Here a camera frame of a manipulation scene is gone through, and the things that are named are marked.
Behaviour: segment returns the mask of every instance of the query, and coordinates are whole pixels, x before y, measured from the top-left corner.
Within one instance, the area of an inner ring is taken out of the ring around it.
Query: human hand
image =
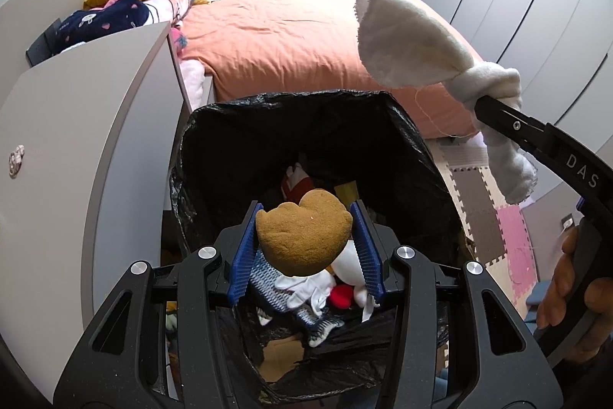
[[[573,227],[560,235],[563,255],[556,265],[545,298],[538,307],[536,325],[539,329],[559,325],[566,315],[565,297],[571,292],[575,280],[571,256],[577,244],[577,234],[577,227]],[[596,356],[613,331],[613,279],[594,280],[585,290],[584,299],[587,308],[599,315],[566,358],[578,363],[587,362]]]

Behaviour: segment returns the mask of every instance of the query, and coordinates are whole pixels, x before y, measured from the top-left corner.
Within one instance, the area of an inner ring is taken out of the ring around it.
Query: orange bedsheet
[[[413,1],[446,23],[426,4]],[[370,77],[358,56],[354,4],[355,0],[220,0],[192,6],[183,26],[188,45],[182,58],[205,65],[221,101],[262,92],[386,90]],[[388,90],[424,138],[475,132],[469,113],[441,84]]]

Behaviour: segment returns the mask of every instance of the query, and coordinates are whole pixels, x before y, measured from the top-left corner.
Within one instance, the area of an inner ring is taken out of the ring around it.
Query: white plush toy
[[[516,143],[474,118],[474,105],[485,95],[521,109],[519,72],[475,61],[445,25],[410,0],[356,0],[356,16],[358,52],[370,75],[387,87],[442,82],[453,98],[473,112],[487,146],[490,170],[507,203],[515,205],[530,196],[536,169]]]
[[[360,259],[357,256],[356,244],[353,240],[348,240],[343,251],[335,261],[330,264],[336,277],[345,284],[353,286],[353,299],[358,307],[364,309],[362,312],[362,322],[369,320],[373,310],[377,305],[372,295],[366,289],[366,281],[362,274]]]

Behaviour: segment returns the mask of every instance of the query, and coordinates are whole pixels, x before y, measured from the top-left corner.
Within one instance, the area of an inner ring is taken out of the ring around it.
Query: black trash bag
[[[456,264],[462,225],[413,121],[386,92],[349,90],[262,94],[195,110],[170,179],[184,254],[213,245],[223,228],[240,224],[252,200],[274,208],[281,200],[274,191],[299,158],[307,159],[305,170],[321,187],[333,191],[355,181],[366,206],[385,217],[401,244],[433,262]],[[233,385],[265,404],[375,386],[384,375],[394,313],[377,310],[365,323],[344,317],[344,327],[319,347],[305,348],[295,369],[267,384],[255,367],[263,347],[299,329],[277,319],[260,327],[246,296],[220,320]],[[445,322],[439,307],[439,345]]]

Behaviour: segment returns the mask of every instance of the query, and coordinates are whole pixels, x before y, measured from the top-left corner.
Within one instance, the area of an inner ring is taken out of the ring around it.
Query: floor
[[[451,193],[476,259],[485,265],[522,317],[537,282],[536,264],[520,208],[508,205],[487,166],[479,140],[430,140],[434,163]]]

